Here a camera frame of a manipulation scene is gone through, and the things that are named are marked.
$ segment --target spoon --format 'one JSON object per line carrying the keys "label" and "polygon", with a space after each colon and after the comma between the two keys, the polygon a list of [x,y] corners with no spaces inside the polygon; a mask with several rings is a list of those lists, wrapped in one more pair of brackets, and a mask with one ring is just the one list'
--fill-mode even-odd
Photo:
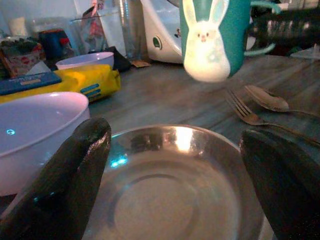
{"label": "spoon", "polygon": [[320,118],[320,116],[315,113],[290,108],[285,99],[276,96],[263,88],[254,85],[246,85],[244,88],[251,95],[253,100],[265,109],[280,113],[302,113]]}

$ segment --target metal fork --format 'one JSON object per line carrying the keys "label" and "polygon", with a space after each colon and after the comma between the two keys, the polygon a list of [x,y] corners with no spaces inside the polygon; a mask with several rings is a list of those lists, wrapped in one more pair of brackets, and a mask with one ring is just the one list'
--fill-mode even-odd
{"label": "metal fork", "polygon": [[272,126],[276,127],[282,130],[285,130],[291,134],[294,134],[307,142],[317,146],[320,148],[320,142],[317,140],[308,137],[301,132],[295,131],[291,128],[288,128],[286,126],[282,126],[276,123],[267,122],[263,120],[261,117],[259,117],[257,114],[255,114],[251,109],[241,100],[237,97],[237,95],[230,89],[226,90],[225,99],[228,102],[228,104],[233,108],[235,113],[239,116],[239,118],[244,121],[245,123],[252,125],[252,126]]}

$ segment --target green mug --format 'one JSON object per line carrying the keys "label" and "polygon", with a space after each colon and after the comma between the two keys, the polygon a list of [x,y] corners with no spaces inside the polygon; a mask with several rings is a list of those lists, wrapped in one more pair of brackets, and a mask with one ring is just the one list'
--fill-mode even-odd
{"label": "green mug", "polygon": [[275,47],[245,51],[252,6],[281,11],[267,1],[180,0],[183,65],[190,76],[203,82],[224,81],[241,68],[245,56],[264,54]]}

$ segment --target yellow package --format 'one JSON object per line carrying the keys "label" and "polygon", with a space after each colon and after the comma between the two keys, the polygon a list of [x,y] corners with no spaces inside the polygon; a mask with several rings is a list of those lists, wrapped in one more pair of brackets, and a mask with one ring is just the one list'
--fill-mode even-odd
{"label": "yellow package", "polygon": [[90,102],[109,96],[121,88],[121,78],[110,65],[86,65],[55,73],[62,82],[26,91],[0,96],[0,103],[52,92],[77,92],[86,95]]}

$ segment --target stainless steel plate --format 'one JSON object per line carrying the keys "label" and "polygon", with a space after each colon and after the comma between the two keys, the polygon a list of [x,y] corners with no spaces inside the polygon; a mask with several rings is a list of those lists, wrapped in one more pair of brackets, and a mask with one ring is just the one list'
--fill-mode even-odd
{"label": "stainless steel plate", "polygon": [[238,147],[206,129],[112,137],[84,240],[258,240],[272,231]]}

